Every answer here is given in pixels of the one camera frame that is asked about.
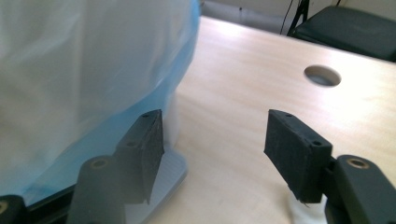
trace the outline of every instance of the black chair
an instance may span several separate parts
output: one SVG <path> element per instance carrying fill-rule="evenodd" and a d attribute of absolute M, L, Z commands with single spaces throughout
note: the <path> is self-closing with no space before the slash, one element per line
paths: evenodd
<path fill-rule="evenodd" d="M 298 6 L 288 36 L 396 62 L 395 21 L 347 7 L 326 7 L 307 19 L 308 7 L 309 0 Z"/>

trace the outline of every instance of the translucent plastic sheet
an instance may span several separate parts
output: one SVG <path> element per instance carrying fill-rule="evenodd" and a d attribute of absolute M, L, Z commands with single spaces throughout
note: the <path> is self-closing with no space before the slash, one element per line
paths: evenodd
<path fill-rule="evenodd" d="M 139 113 L 161 108 L 166 116 L 191 62 L 197 5 L 1 1 L 0 195 L 23 194 L 71 147 L 95 150 L 79 141 L 106 136 L 92 135 L 100 127 L 117 129 L 117 141 Z"/>

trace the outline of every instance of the table surface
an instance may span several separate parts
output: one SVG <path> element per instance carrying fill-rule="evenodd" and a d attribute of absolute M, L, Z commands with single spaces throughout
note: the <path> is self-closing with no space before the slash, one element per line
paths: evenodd
<path fill-rule="evenodd" d="M 341 77 L 310 81 L 312 64 Z M 177 89 L 176 149 L 189 172 L 150 223 L 290 223 L 289 189 L 263 154 L 269 109 L 287 111 L 333 144 L 376 163 L 396 185 L 396 65 L 201 18 Z"/>

